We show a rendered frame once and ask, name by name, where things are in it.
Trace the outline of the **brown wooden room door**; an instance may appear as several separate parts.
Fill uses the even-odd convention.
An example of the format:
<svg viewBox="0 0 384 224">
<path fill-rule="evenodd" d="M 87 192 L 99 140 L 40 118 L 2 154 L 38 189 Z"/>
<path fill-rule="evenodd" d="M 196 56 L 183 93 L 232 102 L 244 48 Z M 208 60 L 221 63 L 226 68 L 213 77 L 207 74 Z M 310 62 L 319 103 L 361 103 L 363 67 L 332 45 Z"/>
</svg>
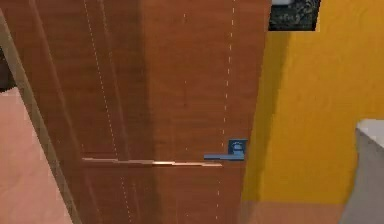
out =
<svg viewBox="0 0 384 224">
<path fill-rule="evenodd" d="M 0 0 L 72 224 L 237 224 L 271 0 Z"/>
</svg>

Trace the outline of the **dark framed wall picture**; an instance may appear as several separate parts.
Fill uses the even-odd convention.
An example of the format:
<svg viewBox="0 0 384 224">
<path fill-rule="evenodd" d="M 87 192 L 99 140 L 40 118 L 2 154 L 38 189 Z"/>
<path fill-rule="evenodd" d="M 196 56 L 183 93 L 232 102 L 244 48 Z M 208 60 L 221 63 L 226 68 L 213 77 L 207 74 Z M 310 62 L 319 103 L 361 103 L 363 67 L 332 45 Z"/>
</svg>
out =
<svg viewBox="0 0 384 224">
<path fill-rule="evenodd" d="M 321 0 L 272 0 L 269 31 L 315 31 Z"/>
</svg>

